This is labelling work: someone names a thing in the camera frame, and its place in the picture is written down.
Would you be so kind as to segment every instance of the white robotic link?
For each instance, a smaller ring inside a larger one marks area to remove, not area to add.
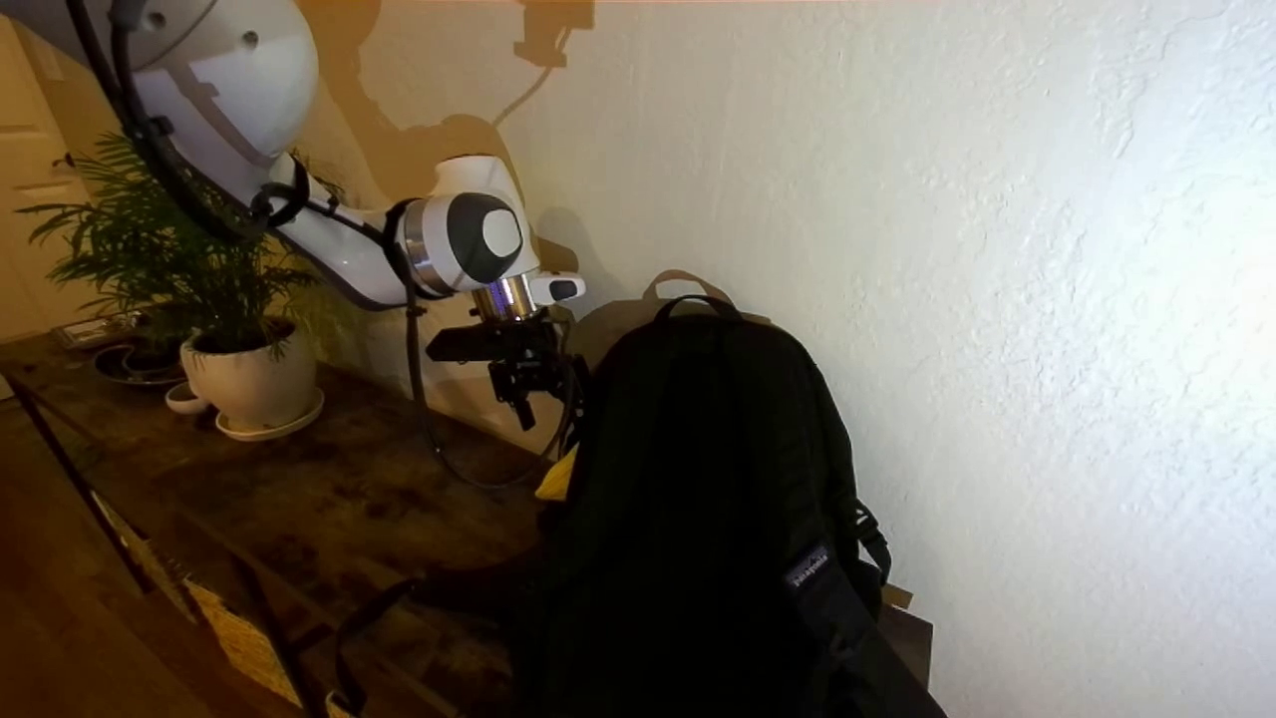
[[[116,77],[133,77],[140,108],[165,120],[165,140],[242,206],[266,205],[277,230],[361,302],[487,293],[505,319],[524,319],[588,293],[577,274],[540,271],[498,157],[439,165],[431,196],[397,213],[337,205],[286,152],[318,79],[313,27],[290,0],[0,0],[0,12],[92,63],[75,3],[100,48],[116,48],[120,20],[133,24],[127,67]]]

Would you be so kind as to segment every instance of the wooden tabletop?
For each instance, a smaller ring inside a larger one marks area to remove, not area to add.
[[[160,391],[116,386],[92,355],[54,338],[0,349],[0,370],[56,415],[92,488],[160,551],[190,524],[327,625],[406,573],[439,579],[447,609],[498,609],[540,539],[533,455],[346,370],[318,370],[325,415],[277,443],[233,443],[210,419],[180,419]],[[472,622],[382,633],[389,656],[402,660],[419,642],[435,660],[416,673],[505,673]]]

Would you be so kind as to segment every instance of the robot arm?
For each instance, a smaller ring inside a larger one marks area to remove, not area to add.
[[[527,423],[527,391],[545,386],[545,329],[533,323],[588,289],[540,271],[498,157],[447,160],[431,196],[389,213],[343,206],[286,152],[318,83],[290,0],[0,0],[0,12],[97,73],[157,178],[214,234],[237,241],[190,185],[273,225],[367,306],[482,293],[487,323],[443,330],[431,355],[487,358],[498,399]]]

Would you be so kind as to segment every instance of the white wall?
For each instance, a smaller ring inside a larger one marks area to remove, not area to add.
[[[389,196],[540,79],[515,0],[346,8]],[[1276,713],[1271,0],[597,3],[498,140],[597,299],[809,343],[959,718]]]

